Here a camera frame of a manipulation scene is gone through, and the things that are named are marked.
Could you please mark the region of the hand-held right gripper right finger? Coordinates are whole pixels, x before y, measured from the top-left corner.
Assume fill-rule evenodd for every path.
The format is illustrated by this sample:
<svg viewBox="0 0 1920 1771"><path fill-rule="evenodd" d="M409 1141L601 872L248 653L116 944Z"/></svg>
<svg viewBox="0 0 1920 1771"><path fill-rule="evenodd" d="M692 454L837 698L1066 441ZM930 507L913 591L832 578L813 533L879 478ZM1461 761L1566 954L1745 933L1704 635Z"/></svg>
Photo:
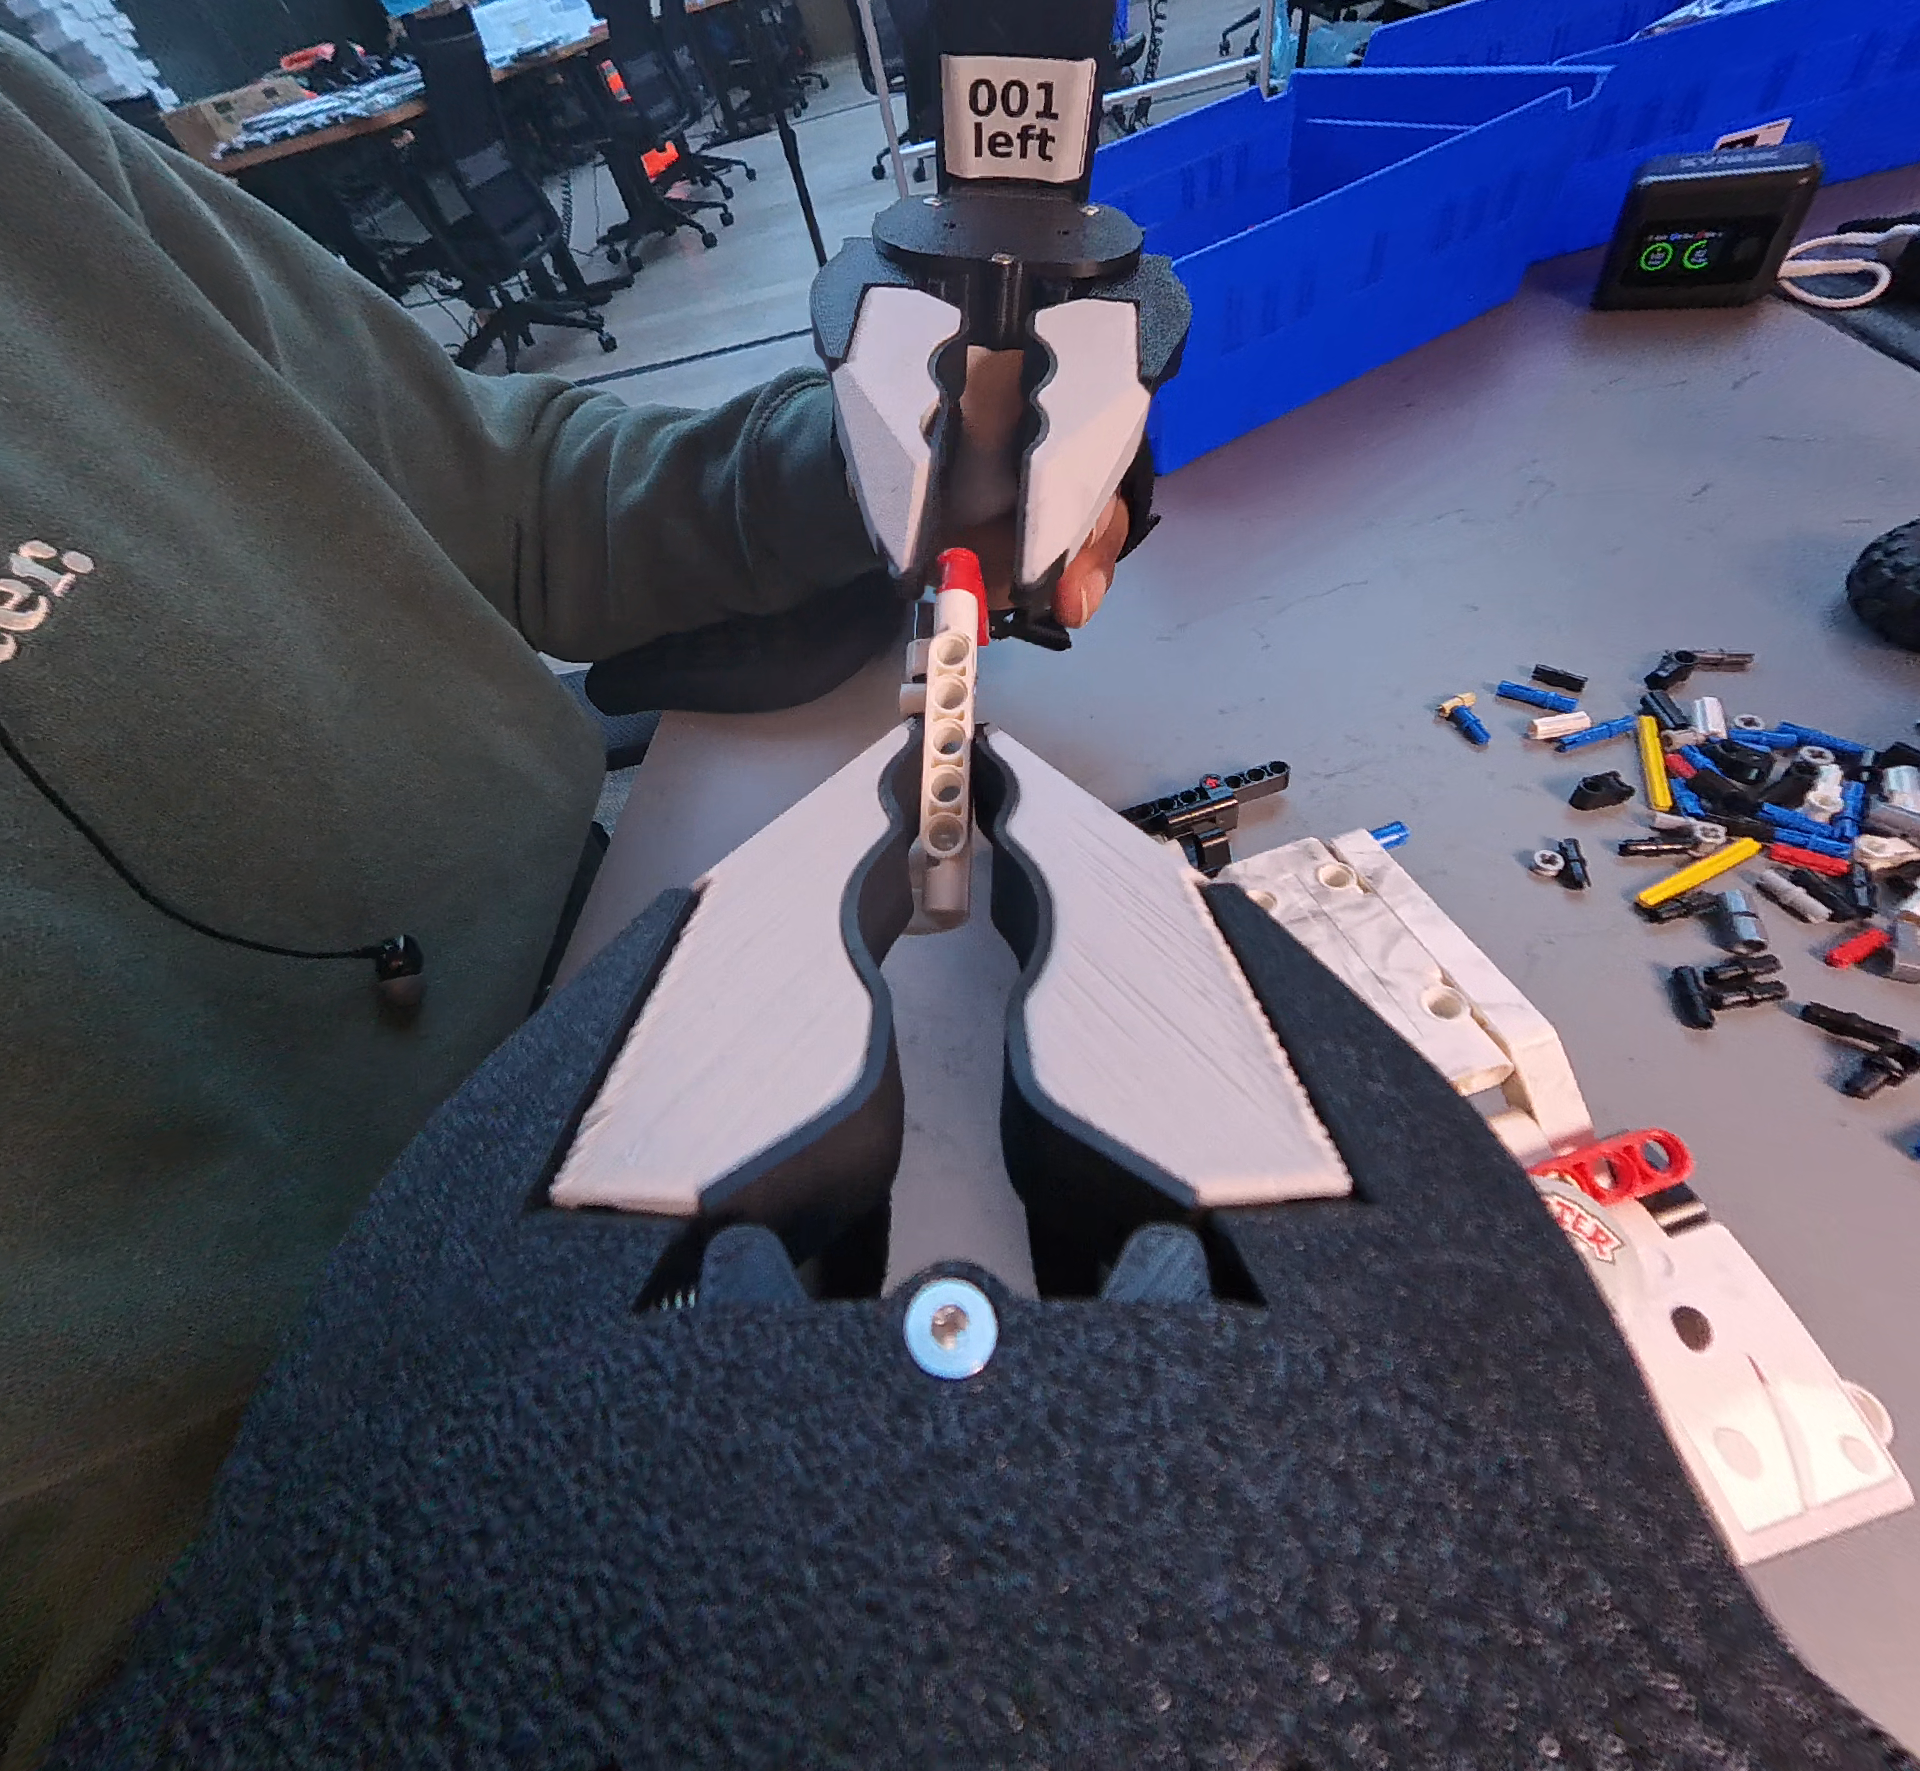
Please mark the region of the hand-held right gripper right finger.
<svg viewBox="0 0 1920 1771"><path fill-rule="evenodd" d="M1195 872L1000 728L975 743L1021 973L1003 1150L1029 1212L1329 1202L1354 1181Z"/></svg>

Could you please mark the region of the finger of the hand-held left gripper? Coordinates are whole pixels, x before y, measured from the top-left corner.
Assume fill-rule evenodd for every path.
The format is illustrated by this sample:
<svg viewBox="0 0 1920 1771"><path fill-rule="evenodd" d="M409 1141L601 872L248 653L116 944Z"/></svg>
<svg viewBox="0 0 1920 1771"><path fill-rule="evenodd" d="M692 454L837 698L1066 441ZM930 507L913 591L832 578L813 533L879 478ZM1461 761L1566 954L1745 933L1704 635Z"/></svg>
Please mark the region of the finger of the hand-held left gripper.
<svg viewBox="0 0 1920 1771"><path fill-rule="evenodd" d="M844 357L828 364L834 433L866 533L895 579L926 584L932 433L948 405L939 364L961 309L913 289L864 289Z"/></svg>
<svg viewBox="0 0 1920 1771"><path fill-rule="evenodd" d="M1029 400L1038 430L1021 464L1019 588L1053 591L1137 456L1151 393L1135 303L1075 299L1031 324L1046 364Z"/></svg>

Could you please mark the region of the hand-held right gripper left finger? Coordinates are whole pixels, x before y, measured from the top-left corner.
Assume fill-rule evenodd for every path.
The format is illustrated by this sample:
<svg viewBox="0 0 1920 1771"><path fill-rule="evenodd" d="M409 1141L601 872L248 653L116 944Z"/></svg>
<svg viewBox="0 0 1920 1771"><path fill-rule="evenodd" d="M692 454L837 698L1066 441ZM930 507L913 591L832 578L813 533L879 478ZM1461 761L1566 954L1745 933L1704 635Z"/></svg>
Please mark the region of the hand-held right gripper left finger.
<svg viewBox="0 0 1920 1771"><path fill-rule="evenodd" d="M915 913L922 736L901 725L695 888L555 1209L861 1215L901 1164L888 951Z"/></svg>

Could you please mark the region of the blue plastic bin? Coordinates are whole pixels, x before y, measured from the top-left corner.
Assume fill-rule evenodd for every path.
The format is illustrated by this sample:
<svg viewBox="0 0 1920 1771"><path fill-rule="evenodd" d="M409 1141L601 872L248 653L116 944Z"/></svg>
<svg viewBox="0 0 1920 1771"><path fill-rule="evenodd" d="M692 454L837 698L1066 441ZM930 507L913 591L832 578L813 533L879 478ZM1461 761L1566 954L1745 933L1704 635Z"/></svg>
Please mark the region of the blue plastic bin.
<svg viewBox="0 0 1920 1771"><path fill-rule="evenodd" d="M1392 24L1366 69L1439 69L1483 90L1523 69L1602 69L1534 259L1605 246L1635 170L1788 123L1829 185L1918 155L1918 0L1772 0L1660 35L1691 0L1467 0Z"/></svg>
<svg viewBox="0 0 1920 1771"><path fill-rule="evenodd" d="M1605 66L1306 69L1100 148L1091 196L1192 323L1150 439L1171 474L1506 304Z"/></svg>

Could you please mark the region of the white straight brick beam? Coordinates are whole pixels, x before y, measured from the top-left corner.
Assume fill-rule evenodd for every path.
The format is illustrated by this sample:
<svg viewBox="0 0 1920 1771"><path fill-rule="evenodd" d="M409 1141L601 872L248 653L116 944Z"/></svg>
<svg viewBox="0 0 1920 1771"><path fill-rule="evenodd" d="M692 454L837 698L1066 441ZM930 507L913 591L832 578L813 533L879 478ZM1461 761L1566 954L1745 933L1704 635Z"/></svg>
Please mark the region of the white straight brick beam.
<svg viewBox="0 0 1920 1771"><path fill-rule="evenodd" d="M972 915L975 678L970 633L928 621L911 642L901 718L922 735L918 835L908 850L911 937L943 935Z"/></svg>

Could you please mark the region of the white toy truck model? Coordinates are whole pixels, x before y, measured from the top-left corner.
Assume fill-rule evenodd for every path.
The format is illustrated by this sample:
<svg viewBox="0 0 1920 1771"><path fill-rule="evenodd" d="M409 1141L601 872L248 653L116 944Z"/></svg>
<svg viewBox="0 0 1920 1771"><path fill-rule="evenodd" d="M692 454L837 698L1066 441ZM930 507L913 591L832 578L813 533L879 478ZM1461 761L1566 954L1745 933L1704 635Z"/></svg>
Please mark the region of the white toy truck model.
<svg viewBox="0 0 1920 1771"><path fill-rule="evenodd" d="M1402 833L1230 860L1246 802L1283 765L1205 776L1125 816L1237 884L1466 1098L1533 1177L1627 1338L1668 1437L1743 1566L1913 1506L1896 1428L1832 1364L1691 1185L1668 1130L1605 1135L1558 1031L1394 861Z"/></svg>

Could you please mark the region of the person's left forearm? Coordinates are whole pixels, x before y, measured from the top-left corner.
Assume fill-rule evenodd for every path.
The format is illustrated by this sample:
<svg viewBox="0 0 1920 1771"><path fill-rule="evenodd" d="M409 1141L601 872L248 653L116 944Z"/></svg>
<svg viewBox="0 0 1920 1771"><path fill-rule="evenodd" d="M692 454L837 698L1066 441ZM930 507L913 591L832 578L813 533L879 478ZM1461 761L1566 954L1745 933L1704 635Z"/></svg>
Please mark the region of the person's left forearm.
<svg viewBox="0 0 1920 1771"><path fill-rule="evenodd" d="M449 375L412 451L422 520L538 653L598 662L881 572L821 372L704 412Z"/></svg>

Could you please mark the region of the grey desk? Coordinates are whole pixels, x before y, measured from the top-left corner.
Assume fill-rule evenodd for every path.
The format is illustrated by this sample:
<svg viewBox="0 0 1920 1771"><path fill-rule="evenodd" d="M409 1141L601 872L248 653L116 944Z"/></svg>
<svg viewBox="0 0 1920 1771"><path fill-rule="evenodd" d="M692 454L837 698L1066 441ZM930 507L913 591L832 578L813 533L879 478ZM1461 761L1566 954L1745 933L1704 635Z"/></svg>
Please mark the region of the grey desk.
<svg viewBox="0 0 1920 1771"><path fill-rule="evenodd" d="M1483 704L1545 662L1602 710L1669 649L1755 655L1731 710L1903 740L1916 662L1859 631L1843 579L1916 513L1916 373L1786 304L1594 314L1595 255L1217 451L1069 655L999 647L990 723L1108 805L1283 760L1239 854L1404 821L1407 867L1548 1017L1597 1117L1691 1145L1697 1190L1835 1368L1878 1394L1916 1475L1916 1086L1779 1009L1680 1027L1666 969L1699 926L1628 913L1627 814L1568 810L1577 761Z"/></svg>

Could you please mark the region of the person's left hand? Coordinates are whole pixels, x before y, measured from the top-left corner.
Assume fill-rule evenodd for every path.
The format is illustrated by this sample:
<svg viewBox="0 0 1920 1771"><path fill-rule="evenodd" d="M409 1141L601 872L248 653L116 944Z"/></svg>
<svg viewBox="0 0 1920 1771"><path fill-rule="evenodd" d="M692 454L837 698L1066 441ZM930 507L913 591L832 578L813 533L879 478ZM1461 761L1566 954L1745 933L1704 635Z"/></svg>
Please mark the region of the person's left hand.
<svg viewBox="0 0 1920 1771"><path fill-rule="evenodd" d="M1061 569L1053 596L1053 619L1066 631L1084 629L1114 584L1131 530L1131 511L1114 495L1108 498L1088 541Z"/></svg>

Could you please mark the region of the wooden background table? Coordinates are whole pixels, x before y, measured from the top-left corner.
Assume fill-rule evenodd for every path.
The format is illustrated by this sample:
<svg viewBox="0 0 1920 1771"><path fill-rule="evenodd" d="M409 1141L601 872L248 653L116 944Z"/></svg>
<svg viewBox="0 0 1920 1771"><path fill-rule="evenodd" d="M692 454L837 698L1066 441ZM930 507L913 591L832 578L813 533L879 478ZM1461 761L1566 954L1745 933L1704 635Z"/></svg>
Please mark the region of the wooden background table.
<svg viewBox="0 0 1920 1771"><path fill-rule="evenodd" d="M606 20L588 0L494 0L470 8L494 84L552 63L585 58L608 43ZM345 146L406 127L427 114L422 74L411 63L338 94L281 100L281 80L258 80L229 94L180 104L162 127L190 158L224 176L305 152Z"/></svg>

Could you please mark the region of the pile of small brick parts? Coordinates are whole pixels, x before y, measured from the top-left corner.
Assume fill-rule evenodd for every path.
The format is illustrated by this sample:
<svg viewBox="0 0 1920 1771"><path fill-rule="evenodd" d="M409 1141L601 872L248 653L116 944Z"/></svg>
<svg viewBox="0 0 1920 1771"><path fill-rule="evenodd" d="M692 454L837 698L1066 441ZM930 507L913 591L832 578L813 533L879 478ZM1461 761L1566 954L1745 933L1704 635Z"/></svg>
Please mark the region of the pile of small brick parts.
<svg viewBox="0 0 1920 1771"><path fill-rule="evenodd" d="M1492 904L1520 981L1611 1109L1843 1112L1916 1151L1916 765L1749 714L1738 655L1636 700L1539 667L1466 695L1396 801L1451 911Z"/></svg>

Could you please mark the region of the black timer with green display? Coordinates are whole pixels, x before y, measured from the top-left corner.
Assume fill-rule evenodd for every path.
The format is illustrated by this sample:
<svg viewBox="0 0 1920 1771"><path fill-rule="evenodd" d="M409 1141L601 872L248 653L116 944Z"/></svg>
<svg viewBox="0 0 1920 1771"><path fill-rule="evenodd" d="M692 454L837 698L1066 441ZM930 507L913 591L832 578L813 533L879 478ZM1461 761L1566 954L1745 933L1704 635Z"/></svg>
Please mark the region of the black timer with green display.
<svg viewBox="0 0 1920 1771"><path fill-rule="evenodd" d="M1632 176L1597 313L1738 309L1766 296L1823 185L1813 143L1681 152Z"/></svg>

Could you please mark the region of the black rubber toy tyre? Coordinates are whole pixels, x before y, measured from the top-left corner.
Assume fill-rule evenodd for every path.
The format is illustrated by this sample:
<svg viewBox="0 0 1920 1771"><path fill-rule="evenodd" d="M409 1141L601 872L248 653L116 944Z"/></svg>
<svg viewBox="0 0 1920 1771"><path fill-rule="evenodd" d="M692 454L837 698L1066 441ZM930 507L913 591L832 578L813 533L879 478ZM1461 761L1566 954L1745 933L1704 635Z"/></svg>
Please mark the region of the black rubber toy tyre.
<svg viewBox="0 0 1920 1771"><path fill-rule="evenodd" d="M1908 655L1920 653L1918 538L1916 517L1875 538L1859 552L1843 584L1859 625Z"/></svg>

